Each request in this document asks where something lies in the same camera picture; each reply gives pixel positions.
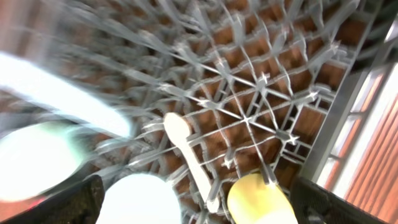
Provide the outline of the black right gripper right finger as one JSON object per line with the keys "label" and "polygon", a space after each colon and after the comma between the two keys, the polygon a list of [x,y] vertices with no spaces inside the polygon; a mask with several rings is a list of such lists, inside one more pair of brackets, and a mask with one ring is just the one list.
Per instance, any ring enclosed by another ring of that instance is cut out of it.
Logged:
{"label": "black right gripper right finger", "polygon": [[299,224],[386,224],[303,177],[294,180],[290,202]]}

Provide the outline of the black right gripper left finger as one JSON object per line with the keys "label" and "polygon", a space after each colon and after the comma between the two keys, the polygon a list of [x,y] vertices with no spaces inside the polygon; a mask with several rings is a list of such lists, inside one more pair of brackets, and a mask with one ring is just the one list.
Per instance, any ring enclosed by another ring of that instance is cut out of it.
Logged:
{"label": "black right gripper left finger", "polygon": [[102,178],[92,175],[2,224],[95,224],[103,201]]}

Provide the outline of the light blue bowl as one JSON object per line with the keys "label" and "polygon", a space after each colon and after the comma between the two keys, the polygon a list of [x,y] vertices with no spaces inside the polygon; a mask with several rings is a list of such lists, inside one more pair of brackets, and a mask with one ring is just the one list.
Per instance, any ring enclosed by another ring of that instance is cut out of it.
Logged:
{"label": "light blue bowl", "polygon": [[170,184],[150,174],[131,174],[104,195],[97,224],[181,224],[181,209]]}

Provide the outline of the pale green bowl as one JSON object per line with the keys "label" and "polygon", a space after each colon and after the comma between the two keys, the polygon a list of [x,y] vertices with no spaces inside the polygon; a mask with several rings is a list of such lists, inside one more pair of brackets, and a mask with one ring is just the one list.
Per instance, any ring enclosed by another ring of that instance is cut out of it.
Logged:
{"label": "pale green bowl", "polygon": [[1,138],[1,201],[34,198],[67,180],[88,158],[88,143],[72,126],[45,122]]}

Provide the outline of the yellow plastic cup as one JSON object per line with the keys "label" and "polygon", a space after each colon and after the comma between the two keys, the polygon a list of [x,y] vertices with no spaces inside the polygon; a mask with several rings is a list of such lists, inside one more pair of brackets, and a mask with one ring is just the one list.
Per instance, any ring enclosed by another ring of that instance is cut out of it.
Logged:
{"label": "yellow plastic cup", "polygon": [[237,224],[297,224],[294,210],[279,185],[259,173],[236,181],[228,194],[228,210]]}

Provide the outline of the white plastic spoon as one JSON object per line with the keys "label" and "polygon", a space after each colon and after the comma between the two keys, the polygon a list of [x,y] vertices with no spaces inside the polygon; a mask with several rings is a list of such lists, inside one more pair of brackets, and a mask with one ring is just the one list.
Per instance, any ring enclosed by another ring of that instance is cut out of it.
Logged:
{"label": "white plastic spoon", "polygon": [[215,199],[208,198],[211,192],[210,178],[201,167],[197,155],[188,143],[187,138],[191,135],[189,124],[177,113],[166,113],[163,124],[169,140],[180,149],[185,158],[208,211],[216,213],[220,207],[220,200],[218,197],[215,197]]}

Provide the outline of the light blue plate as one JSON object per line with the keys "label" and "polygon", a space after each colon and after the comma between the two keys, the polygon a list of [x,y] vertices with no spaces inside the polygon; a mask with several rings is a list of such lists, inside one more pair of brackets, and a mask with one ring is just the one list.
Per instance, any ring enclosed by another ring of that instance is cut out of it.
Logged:
{"label": "light blue plate", "polygon": [[1,90],[95,131],[132,136],[131,122],[93,94],[5,52],[1,52]]}

